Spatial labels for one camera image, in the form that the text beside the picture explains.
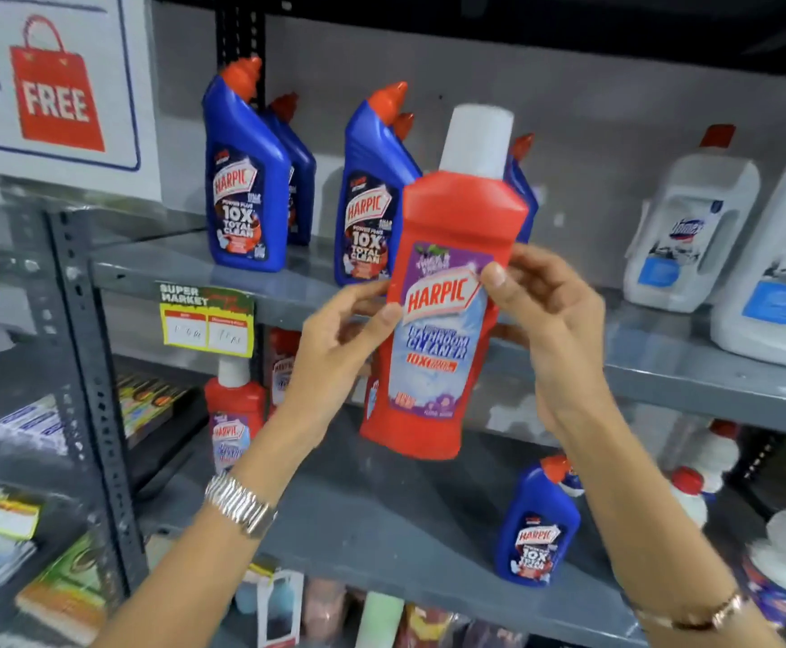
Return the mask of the grey metal shelving rack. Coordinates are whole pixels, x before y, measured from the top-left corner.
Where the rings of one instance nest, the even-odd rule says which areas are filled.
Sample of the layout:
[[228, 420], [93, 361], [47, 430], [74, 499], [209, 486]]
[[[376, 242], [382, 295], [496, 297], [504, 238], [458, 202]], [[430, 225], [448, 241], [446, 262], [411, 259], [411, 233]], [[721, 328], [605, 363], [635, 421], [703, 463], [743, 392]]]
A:
[[[621, 255], [635, 209], [658, 171], [692, 143], [697, 129], [733, 122], [740, 151], [763, 173], [765, 198], [786, 165], [786, 0], [129, 0], [142, 1], [158, 85], [157, 136], [165, 203], [143, 202], [119, 183], [45, 184], [8, 178], [6, 195], [39, 213], [47, 249], [61, 271], [63, 315], [90, 385], [82, 443], [96, 446], [98, 477], [110, 499], [111, 550], [120, 560], [118, 595], [140, 584], [138, 514], [180, 529], [199, 505], [206, 471], [188, 448], [159, 479], [149, 502], [131, 501], [125, 440], [106, 448], [116, 425], [111, 394], [99, 393], [111, 367], [102, 293], [148, 306], [155, 282], [241, 286], [257, 297], [262, 324], [299, 326], [336, 291], [332, 242], [295, 249], [283, 273], [227, 274], [202, 246], [203, 140], [200, 94], [224, 57], [257, 45], [273, 59], [273, 84], [301, 91], [310, 118], [301, 134], [319, 157], [339, 148], [357, 93], [399, 74], [417, 90], [414, 148], [434, 167], [455, 103], [513, 109], [518, 129], [538, 132], [538, 174], [549, 210], [534, 239], [557, 249], [598, 284], [607, 304], [605, 373], [623, 407], [634, 403], [720, 415], [786, 435], [786, 368], [722, 351], [709, 339], [709, 309], [691, 316], [622, 301]], [[556, 586], [524, 594], [489, 571], [491, 522], [510, 490], [514, 466], [538, 454], [525, 421], [465, 432], [454, 461], [416, 461], [356, 437], [355, 410], [295, 477], [262, 550], [295, 570], [452, 609], [533, 634], [592, 646], [644, 639], [600, 563], [595, 530]]]

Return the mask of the person's left forearm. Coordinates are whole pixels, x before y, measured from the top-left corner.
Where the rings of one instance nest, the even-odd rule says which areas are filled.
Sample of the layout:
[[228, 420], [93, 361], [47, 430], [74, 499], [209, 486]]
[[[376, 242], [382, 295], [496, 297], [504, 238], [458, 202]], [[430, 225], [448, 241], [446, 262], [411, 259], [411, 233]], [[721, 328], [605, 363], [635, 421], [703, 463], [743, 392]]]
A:
[[[273, 416], [228, 473], [277, 508], [311, 451]], [[206, 648], [260, 542], [204, 501], [90, 648]]]

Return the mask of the yellow green shelf price label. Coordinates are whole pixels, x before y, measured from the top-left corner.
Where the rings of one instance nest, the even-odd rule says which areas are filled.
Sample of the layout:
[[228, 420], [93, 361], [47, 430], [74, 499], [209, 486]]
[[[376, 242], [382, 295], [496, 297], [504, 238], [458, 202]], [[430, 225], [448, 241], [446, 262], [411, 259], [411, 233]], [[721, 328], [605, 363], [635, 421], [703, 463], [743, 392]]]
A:
[[256, 299], [216, 286], [156, 282], [162, 342], [216, 355], [251, 358], [256, 347]]

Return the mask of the colourful flat boxes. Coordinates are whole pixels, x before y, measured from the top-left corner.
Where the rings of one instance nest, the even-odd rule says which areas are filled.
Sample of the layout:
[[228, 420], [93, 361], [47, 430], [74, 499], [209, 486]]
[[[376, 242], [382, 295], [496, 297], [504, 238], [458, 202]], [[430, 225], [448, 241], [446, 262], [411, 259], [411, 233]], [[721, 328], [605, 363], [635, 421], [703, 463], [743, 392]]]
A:
[[184, 402], [189, 392], [186, 387], [139, 372], [119, 374], [117, 394], [128, 446], [136, 446], [169, 421], [175, 406]]

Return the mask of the silver metal wristwatch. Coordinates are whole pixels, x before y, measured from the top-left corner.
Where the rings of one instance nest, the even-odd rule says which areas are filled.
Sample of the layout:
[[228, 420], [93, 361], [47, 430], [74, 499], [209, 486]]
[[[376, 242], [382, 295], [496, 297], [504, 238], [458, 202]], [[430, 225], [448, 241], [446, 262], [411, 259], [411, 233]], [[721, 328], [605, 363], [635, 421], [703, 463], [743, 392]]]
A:
[[266, 536], [278, 513], [228, 472], [214, 475], [204, 490], [204, 501], [256, 541]]

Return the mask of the white carded product pack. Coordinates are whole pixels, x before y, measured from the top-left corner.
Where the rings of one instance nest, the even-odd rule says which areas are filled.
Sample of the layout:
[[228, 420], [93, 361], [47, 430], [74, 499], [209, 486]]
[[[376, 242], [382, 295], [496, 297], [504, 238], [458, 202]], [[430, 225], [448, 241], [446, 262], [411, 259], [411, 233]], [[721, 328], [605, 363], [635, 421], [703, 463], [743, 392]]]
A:
[[257, 648], [296, 648], [301, 636], [304, 575], [280, 569], [257, 585]]

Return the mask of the pink bottle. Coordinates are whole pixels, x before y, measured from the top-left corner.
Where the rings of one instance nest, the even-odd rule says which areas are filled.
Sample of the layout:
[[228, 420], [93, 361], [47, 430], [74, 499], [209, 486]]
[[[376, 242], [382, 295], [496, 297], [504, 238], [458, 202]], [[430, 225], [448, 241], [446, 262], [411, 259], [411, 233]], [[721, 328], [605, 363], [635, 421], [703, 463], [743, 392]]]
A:
[[306, 641], [330, 644], [340, 634], [347, 604], [344, 583], [318, 577], [306, 580], [302, 605], [302, 633]]

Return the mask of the white promotional sign red bag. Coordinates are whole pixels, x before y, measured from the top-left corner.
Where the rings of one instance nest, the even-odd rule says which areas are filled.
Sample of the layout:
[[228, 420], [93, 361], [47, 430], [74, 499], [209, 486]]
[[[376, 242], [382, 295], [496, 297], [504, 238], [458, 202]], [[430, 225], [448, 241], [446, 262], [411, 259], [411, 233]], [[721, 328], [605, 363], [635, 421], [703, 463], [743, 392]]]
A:
[[0, 0], [0, 174], [160, 202], [151, 0]]

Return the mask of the red bathroom cleaner bottle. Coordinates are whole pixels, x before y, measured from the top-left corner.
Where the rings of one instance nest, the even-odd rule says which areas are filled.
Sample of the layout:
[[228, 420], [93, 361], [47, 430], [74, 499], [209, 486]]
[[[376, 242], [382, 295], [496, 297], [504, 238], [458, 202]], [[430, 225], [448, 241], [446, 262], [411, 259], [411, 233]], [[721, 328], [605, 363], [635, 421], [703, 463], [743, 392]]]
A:
[[217, 374], [204, 386], [216, 474], [236, 465], [265, 423], [267, 391], [251, 380], [250, 361], [222, 355]]
[[388, 302], [402, 317], [380, 346], [360, 434], [400, 455], [449, 460], [498, 308], [481, 281], [505, 267], [528, 206], [504, 181], [515, 115], [455, 107], [437, 171], [405, 186]]
[[272, 327], [269, 330], [269, 394], [270, 414], [274, 414], [284, 399], [300, 347], [301, 333]]

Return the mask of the person's right forearm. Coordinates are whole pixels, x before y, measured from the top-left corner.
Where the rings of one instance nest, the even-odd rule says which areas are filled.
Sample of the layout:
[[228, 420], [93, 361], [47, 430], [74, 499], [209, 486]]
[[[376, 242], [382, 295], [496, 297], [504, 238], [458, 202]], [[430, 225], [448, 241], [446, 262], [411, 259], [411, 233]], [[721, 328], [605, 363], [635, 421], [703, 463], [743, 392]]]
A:
[[786, 648], [615, 405], [558, 440], [651, 648]]

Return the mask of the green scrub sponge packs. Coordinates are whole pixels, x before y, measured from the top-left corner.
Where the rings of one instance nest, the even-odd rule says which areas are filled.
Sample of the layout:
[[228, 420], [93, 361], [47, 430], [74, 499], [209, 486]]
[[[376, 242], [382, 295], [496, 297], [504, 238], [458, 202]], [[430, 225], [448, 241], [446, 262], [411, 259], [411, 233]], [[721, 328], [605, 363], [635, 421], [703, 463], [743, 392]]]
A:
[[87, 647], [104, 628], [112, 607], [89, 533], [81, 535], [14, 597], [26, 613], [63, 639]]

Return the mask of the white bleach bottle red cap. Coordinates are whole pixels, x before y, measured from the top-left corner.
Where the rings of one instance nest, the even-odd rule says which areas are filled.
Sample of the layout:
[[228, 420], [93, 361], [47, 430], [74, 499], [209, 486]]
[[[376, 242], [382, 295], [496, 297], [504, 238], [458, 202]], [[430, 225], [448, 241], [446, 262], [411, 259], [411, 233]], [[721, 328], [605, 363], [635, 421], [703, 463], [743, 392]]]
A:
[[711, 294], [761, 188], [756, 163], [730, 150], [735, 132], [710, 125], [665, 170], [626, 254], [625, 301], [690, 314]]

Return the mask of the person's left hand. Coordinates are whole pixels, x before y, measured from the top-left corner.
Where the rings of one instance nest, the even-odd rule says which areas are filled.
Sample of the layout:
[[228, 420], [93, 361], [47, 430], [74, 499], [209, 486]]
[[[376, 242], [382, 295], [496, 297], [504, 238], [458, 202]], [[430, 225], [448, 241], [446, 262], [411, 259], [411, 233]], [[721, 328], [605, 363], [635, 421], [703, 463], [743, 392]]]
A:
[[294, 369], [274, 420], [300, 436], [313, 449], [344, 404], [364, 363], [349, 363], [345, 342], [357, 323], [366, 323], [387, 304], [389, 281], [348, 285], [306, 319]]

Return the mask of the pale green bottle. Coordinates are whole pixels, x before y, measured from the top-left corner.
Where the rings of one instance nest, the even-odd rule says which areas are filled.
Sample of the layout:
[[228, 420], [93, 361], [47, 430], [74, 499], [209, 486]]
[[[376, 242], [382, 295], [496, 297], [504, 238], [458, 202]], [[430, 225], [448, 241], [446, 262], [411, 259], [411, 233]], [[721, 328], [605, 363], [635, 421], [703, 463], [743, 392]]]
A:
[[395, 648], [405, 600], [369, 591], [363, 606], [354, 648]]

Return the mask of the person's right hand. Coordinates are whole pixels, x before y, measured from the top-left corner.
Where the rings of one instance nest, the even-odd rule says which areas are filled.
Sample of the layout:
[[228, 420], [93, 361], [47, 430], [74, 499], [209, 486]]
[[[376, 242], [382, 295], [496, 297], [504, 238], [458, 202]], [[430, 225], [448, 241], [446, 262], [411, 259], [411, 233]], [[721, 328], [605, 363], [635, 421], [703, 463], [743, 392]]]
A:
[[517, 243], [504, 267], [537, 301], [537, 327], [496, 325], [492, 336], [525, 347], [538, 417], [558, 439], [604, 420], [614, 406], [604, 373], [605, 303], [561, 256]]

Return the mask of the white blue packets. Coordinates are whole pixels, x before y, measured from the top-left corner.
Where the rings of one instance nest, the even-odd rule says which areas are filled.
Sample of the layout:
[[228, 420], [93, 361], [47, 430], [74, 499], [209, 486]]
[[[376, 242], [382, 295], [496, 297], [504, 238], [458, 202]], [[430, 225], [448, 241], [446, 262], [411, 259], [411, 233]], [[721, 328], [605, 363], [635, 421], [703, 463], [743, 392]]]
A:
[[54, 395], [48, 394], [0, 418], [0, 441], [67, 456], [68, 446]]

